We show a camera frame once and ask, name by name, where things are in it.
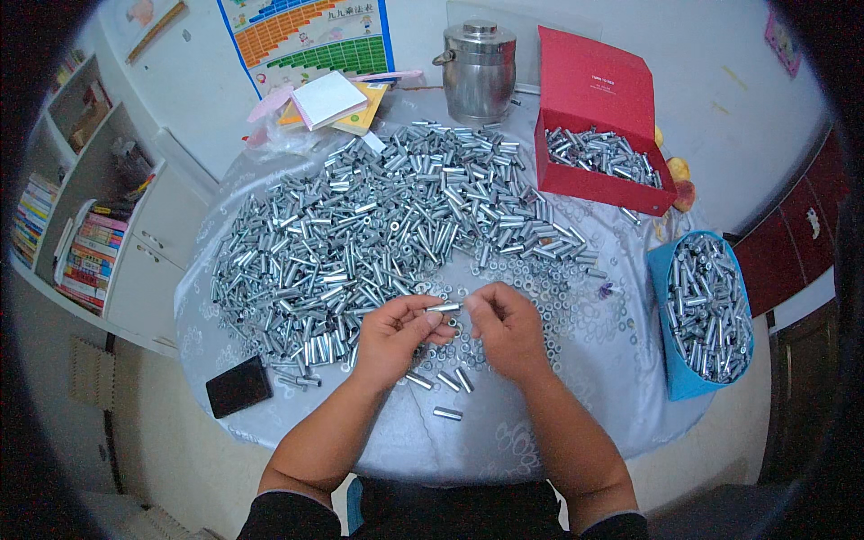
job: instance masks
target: person's left hand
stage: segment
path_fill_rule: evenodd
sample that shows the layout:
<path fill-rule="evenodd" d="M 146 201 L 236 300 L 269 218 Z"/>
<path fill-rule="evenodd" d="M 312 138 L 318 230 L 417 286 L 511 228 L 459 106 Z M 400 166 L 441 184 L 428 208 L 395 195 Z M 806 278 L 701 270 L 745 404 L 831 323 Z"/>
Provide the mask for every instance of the person's left hand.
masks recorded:
<path fill-rule="evenodd" d="M 353 378 L 375 390 L 391 388 L 411 367 L 411 355 L 421 342 L 445 345 L 456 329 L 450 317 L 424 313 L 443 300 L 436 296 L 399 296 L 363 318 Z"/>

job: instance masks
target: red box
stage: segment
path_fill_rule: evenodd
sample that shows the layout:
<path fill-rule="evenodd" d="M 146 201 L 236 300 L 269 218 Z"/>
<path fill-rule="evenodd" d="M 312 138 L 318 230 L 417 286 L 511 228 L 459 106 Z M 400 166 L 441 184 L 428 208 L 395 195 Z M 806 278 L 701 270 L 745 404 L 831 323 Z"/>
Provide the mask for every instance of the red box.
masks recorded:
<path fill-rule="evenodd" d="M 654 82 L 634 54 L 578 35 L 538 26 L 540 113 L 534 130 L 540 191 L 597 200 L 662 216 L 677 198 L 675 183 L 654 143 Z M 648 153 L 663 189 L 617 176 L 569 167 L 549 159 L 546 128 L 579 133 L 597 126 L 626 137 L 634 151 Z"/>

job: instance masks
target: hand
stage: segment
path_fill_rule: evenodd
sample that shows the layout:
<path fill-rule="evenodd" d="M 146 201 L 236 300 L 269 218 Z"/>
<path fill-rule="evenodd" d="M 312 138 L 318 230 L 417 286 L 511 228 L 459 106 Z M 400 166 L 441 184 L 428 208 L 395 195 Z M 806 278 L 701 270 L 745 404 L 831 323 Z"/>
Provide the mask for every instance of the hand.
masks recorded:
<path fill-rule="evenodd" d="M 445 345 L 456 329 L 450 317 L 424 313 L 443 300 L 436 296 L 399 296 L 363 318 L 357 365 L 352 377 L 376 391 L 391 388 L 411 367 L 411 355 L 421 342 Z"/>
<path fill-rule="evenodd" d="M 471 315 L 471 337 L 483 340 L 489 364 L 522 384 L 549 370 L 540 314 L 514 288 L 495 282 L 475 290 L 464 304 Z"/>

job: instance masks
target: blue container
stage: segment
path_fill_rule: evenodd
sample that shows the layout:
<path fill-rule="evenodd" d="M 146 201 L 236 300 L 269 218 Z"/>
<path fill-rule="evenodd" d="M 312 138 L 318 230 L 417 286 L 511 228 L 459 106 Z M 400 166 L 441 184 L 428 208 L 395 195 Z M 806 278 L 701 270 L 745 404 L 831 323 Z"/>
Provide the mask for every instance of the blue container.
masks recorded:
<path fill-rule="evenodd" d="M 693 370 L 687 367 L 684 362 L 684 357 L 678 352 L 678 347 L 675 344 L 675 339 L 672 337 L 672 332 L 669 330 L 669 315 L 666 313 L 666 303 L 669 302 L 669 270 L 672 267 L 672 258 L 675 256 L 675 250 L 690 234 L 707 234 L 711 238 L 715 238 L 726 244 L 727 253 L 732 258 L 735 268 L 738 270 L 738 278 L 741 281 L 741 293 L 747 302 L 746 314 L 751 317 L 750 299 L 747 297 L 747 291 L 744 287 L 744 278 L 741 276 L 741 267 L 738 265 L 738 259 L 732 252 L 732 248 L 723 238 L 720 238 L 711 231 L 691 231 L 682 236 L 675 242 L 663 244 L 657 249 L 648 251 L 648 270 L 651 273 L 651 282 L 654 284 L 654 294 L 657 295 L 657 301 L 660 304 L 660 329 L 663 332 L 663 344 L 666 356 L 666 385 L 669 387 L 669 400 L 678 401 L 680 399 L 690 399 L 691 397 L 701 396 L 720 388 L 725 388 L 735 381 L 744 377 L 750 364 L 747 364 L 741 371 L 737 379 L 728 384 L 719 384 L 712 381 L 707 381 L 696 374 Z M 750 336 L 749 344 L 750 358 L 753 358 L 753 337 Z"/>

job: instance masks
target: white tablecloth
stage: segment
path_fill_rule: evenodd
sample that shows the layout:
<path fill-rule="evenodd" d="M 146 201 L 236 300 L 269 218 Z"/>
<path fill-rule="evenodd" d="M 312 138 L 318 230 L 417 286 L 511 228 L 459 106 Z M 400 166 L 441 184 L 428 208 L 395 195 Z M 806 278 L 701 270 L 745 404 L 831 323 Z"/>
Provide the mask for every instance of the white tablecloth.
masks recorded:
<path fill-rule="evenodd" d="M 538 97 L 520 94 L 519 98 L 522 105 L 511 108 L 501 130 L 530 149 L 530 154 L 523 153 L 529 166 L 525 173 L 536 182 L 532 134 Z M 419 118 L 455 125 L 446 110 L 442 90 L 396 90 L 387 94 L 379 113 L 383 120 L 373 129 L 390 133 L 398 124 Z M 244 197 L 249 193 L 263 197 L 264 189 L 285 173 L 314 175 L 321 157 L 349 136 L 325 128 L 318 137 L 323 138 L 316 144 L 317 139 L 307 135 L 291 146 L 303 155 L 285 154 L 266 162 L 246 150 L 230 167 L 219 200 L 202 223 L 194 262 L 175 292 L 175 320 L 180 362 L 195 398 L 208 412 L 205 382 L 246 359 L 239 343 L 218 328 L 219 307 L 209 296 L 213 250 L 219 237 L 227 234 Z M 557 221 L 575 225 L 589 237 L 592 249 L 600 251 L 600 268 L 609 274 L 607 280 L 584 276 L 568 280 L 569 301 L 575 310 L 566 313 L 569 327 L 556 337 L 562 345 L 559 377 L 606 429 L 625 459 L 651 452 L 698 422 L 712 395 L 675 403 L 667 397 L 658 303 L 645 253 L 706 224 L 698 218 L 698 207 L 688 214 L 671 209 L 668 219 L 643 216 L 642 225 L 636 227 L 616 207 L 549 197 L 558 208 Z M 454 293 L 459 285 L 474 290 L 488 282 L 485 273 L 472 276 L 469 263 L 457 253 L 440 272 Z M 613 284 L 610 296 L 600 293 L 606 282 Z M 470 328 L 467 314 L 460 320 Z M 422 367 L 418 372 L 432 378 L 439 364 L 431 364 L 432 372 Z M 455 360 L 447 360 L 442 367 L 452 372 L 452 364 Z M 338 365 L 316 371 L 323 386 L 305 392 L 278 383 L 271 373 L 272 399 L 217 422 L 240 440 L 274 448 L 347 376 Z M 517 389 L 485 364 L 474 366 L 468 374 L 476 387 L 470 395 L 447 387 L 426 391 L 404 381 L 398 384 L 381 409 L 355 472 L 441 485 L 542 478 L 537 444 Z M 460 410 L 464 417 L 453 422 L 432 416 L 435 406 Z"/>

